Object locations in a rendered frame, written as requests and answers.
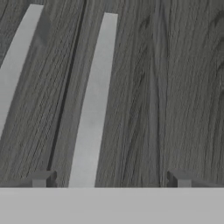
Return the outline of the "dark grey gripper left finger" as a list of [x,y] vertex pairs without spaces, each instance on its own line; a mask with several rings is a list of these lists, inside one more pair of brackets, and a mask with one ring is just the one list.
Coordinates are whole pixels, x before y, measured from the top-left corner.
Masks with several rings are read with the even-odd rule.
[[56,187],[57,186],[56,171],[38,171],[27,178],[16,181],[15,187]]

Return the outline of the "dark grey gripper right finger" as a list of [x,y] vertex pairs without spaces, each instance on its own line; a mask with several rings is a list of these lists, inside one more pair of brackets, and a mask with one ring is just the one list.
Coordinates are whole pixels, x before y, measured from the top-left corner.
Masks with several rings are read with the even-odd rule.
[[195,178],[185,171],[168,171],[167,179],[168,187],[218,187],[217,184]]

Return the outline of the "grey wood cabinet door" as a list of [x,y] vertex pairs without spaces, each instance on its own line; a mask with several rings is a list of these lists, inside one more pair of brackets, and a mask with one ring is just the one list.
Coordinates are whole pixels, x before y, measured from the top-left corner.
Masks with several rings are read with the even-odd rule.
[[72,181],[90,65],[118,16],[97,187],[163,187],[170,170],[224,184],[224,0],[56,0],[68,72],[51,167]]
[[93,58],[88,11],[104,0],[49,0],[46,45],[34,46],[0,140],[0,183],[56,171],[67,187]]

